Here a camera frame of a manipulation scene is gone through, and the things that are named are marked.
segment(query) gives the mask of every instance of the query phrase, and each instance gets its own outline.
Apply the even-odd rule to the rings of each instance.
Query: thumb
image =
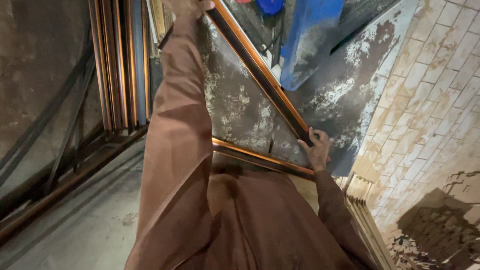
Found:
[[[202,10],[207,11],[207,10],[212,10],[215,8],[215,3],[210,0],[203,0],[200,1],[200,4],[202,5]]]
[[[303,148],[303,150],[305,150],[305,152],[310,151],[310,147],[307,145],[306,142],[302,140],[297,140],[297,142],[299,143],[299,145],[301,145],[301,147]]]

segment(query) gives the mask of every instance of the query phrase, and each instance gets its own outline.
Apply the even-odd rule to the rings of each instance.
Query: hand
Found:
[[[190,16],[199,19],[203,12],[215,8],[215,3],[209,0],[162,0],[175,16]]]
[[[308,135],[310,140],[313,142],[313,147],[309,147],[307,143],[302,140],[298,140],[298,143],[302,146],[307,153],[308,160],[313,167],[315,172],[321,172],[325,170],[326,163],[328,161],[328,149],[330,148],[330,140],[328,139],[327,133],[321,130],[314,130],[309,128]]]

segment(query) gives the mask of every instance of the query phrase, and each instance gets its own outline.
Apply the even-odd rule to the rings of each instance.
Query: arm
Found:
[[[370,254],[358,235],[357,226],[345,206],[345,198],[340,188],[335,184],[332,176],[325,170],[328,159],[330,141],[325,132],[309,129],[310,140],[313,147],[299,140],[305,149],[307,157],[315,172],[315,182],[318,193],[318,217],[345,251],[346,255],[358,266],[363,264],[369,269],[377,269],[370,259]]]
[[[172,269],[210,239],[212,127],[196,24],[196,16],[177,16],[162,52],[164,80],[145,145],[137,239],[125,269]]]

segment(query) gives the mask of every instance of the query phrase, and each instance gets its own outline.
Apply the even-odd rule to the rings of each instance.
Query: brown clothing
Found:
[[[125,269],[375,269],[327,172],[315,176],[318,216],[286,175],[210,177],[196,22],[177,17],[174,29],[162,53],[137,239]]]

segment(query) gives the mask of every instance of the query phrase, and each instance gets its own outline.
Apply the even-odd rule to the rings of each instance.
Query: tiled wall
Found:
[[[448,175],[480,169],[480,0],[420,1],[353,170],[391,229]]]

